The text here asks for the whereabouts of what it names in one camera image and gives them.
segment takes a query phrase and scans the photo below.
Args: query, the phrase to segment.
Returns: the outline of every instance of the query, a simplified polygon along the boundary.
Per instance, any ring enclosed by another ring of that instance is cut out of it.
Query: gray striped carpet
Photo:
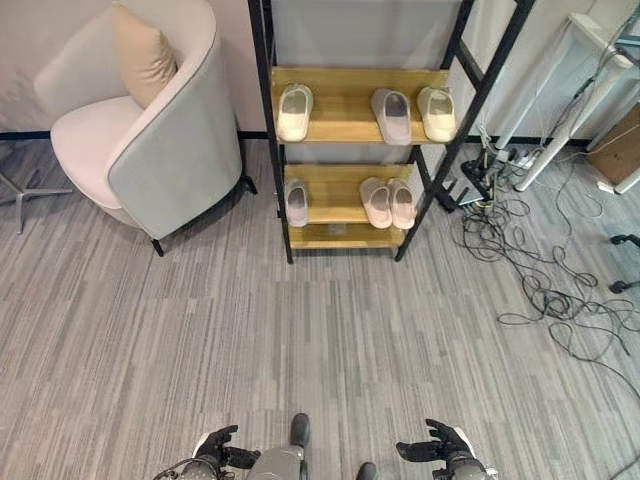
[[[41,184],[70,186],[47,141],[11,147],[5,173],[23,182],[37,166]],[[503,479],[604,479],[633,458],[640,405],[544,325],[496,323],[531,312],[508,265],[450,241],[457,216],[433,208],[399,264],[374,251],[288,266],[266,144],[247,147],[259,196],[165,239],[162,259],[79,193],[30,202],[22,236],[0,209],[1,478],[151,479],[227,424],[240,425],[237,446],[281,444],[298,411],[318,480],[352,479],[366,460],[381,480],[430,478],[394,453],[426,439],[426,417],[463,427]],[[607,242],[639,233],[640,189],[608,196],[592,174],[576,170],[563,205],[569,260],[600,279],[602,300],[612,280],[640,278],[640,251]],[[552,166],[521,197],[545,251],[566,234],[553,205],[563,178]],[[632,356],[605,360],[640,385],[640,340],[625,339]]]

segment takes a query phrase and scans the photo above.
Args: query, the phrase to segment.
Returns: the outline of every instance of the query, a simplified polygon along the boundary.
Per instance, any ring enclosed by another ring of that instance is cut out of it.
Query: white armchair
[[[124,1],[159,28],[178,71],[143,110],[120,77],[112,11],[92,20],[34,82],[57,118],[51,141],[76,187],[154,241],[224,197],[242,174],[220,35],[205,0]]]

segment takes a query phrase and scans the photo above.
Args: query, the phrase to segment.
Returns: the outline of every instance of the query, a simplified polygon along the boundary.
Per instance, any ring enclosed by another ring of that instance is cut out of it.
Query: baseboard
[[[240,140],[267,140],[267,132],[252,132],[247,130],[238,130],[238,138]]]
[[[51,138],[51,132],[47,130],[36,132],[0,132],[0,141],[4,140],[48,140]],[[240,140],[267,140],[267,132],[238,130],[238,138]],[[493,143],[497,142],[500,137],[491,137]],[[509,144],[539,145],[540,137],[512,137]],[[482,143],[479,135],[469,135],[468,143]],[[591,140],[571,139],[567,142],[569,147],[586,148]]]
[[[0,141],[10,140],[48,140],[51,138],[51,132],[41,130],[37,132],[0,132]]]
[[[500,137],[491,137],[491,143],[496,143]],[[553,138],[549,138],[546,141],[548,145]],[[540,137],[511,137],[509,145],[540,145],[542,138]],[[480,135],[469,135],[467,137],[468,143],[482,143]],[[591,143],[591,140],[584,140],[580,138],[572,138],[567,142],[567,147],[579,147],[587,148],[587,145]]]

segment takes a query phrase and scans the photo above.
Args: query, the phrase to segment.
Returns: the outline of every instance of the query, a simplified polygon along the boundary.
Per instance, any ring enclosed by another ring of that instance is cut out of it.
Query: white wall
[[[246,0],[209,0],[225,42],[225,57],[239,126],[264,130],[253,41]],[[31,80],[68,37],[110,0],[35,0],[0,2],[0,131],[48,128]],[[455,18],[457,0],[273,0],[281,63],[371,65],[435,68]],[[513,0],[477,0],[465,39],[486,67],[510,15]],[[587,13],[603,27],[615,27],[628,16],[637,0],[538,0],[505,72],[486,109],[489,131],[496,131],[502,112],[513,106],[523,82],[535,75],[553,43],[554,35],[572,12]],[[516,132],[538,136],[541,122],[549,121],[589,74],[586,52],[576,48],[551,80],[547,94]],[[464,110],[473,95],[459,66],[450,82]],[[580,132],[593,136],[615,95]],[[375,157],[376,152],[369,152]]]
[[[209,0],[224,42],[236,117],[264,130],[249,12],[245,0]],[[0,132],[46,130],[32,81],[67,39],[111,0],[0,1]]]

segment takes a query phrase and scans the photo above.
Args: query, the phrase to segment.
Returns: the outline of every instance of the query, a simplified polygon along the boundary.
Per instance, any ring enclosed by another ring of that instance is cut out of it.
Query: beige slipper
[[[391,226],[389,187],[379,178],[370,177],[360,184],[360,198],[371,225],[376,228]]]
[[[404,180],[392,178],[387,183],[391,197],[391,217],[393,226],[400,230],[413,227],[416,218],[416,207],[413,205],[413,195],[409,185]]]
[[[306,85],[288,85],[280,96],[278,138],[284,142],[301,142],[307,136],[313,94]]]
[[[456,136],[453,98],[447,88],[425,87],[418,94],[424,134],[432,142],[450,142]]]

